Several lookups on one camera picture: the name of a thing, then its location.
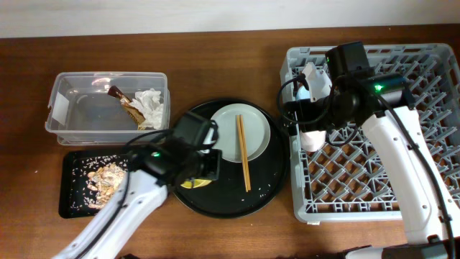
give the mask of black rectangular tray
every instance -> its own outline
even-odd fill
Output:
[[[87,174],[99,167],[115,163],[128,170],[126,152],[121,147],[70,152],[64,157],[60,183],[59,215],[64,219],[88,217],[99,209],[85,205],[85,198],[96,200],[96,192],[87,188]]]

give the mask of white wall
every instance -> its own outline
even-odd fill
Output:
[[[0,0],[0,37],[438,23],[459,0]]]

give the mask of crumpled tissue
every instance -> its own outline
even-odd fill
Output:
[[[146,91],[138,91],[129,105],[138,109],[144,115],[145,121],[140,127],[152,127],[155,130],[161,128],[163,116],[163,104],[160,103],[161,91],[153,88]]]

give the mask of dish rack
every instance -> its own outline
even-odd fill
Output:
[[[324,53],[333,47],[293,47],[282,65],[281,82],[297,76],[308,62],[328,72]],[[397,72],[410,82],[428,149],[444,183],[460,206],[460,70],[445,44],[366,45],[376,74]],[[282,101],[294,101],[293,85]],[[331,133],[343,141],[356,125]],[[308,224],[401,219],[397,200],[379,156],[362,130],[343,147],[325,145],[308,153],[299,136],[290,137],[294,213]]]

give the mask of brown snack wrapper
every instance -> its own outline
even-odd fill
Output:
[[[131,103],[131,99],[125,96],[120,89],[116,86],[112,86],[107,93],[109,96],[113,96],[120,100],[121,107],[128,112],[129,116],[136,122],[138,130],[145,130],[145,127],[140,127],[140,124],[144,122],[145,118],[138,109],[134,108],[133,106],[129,105]]]

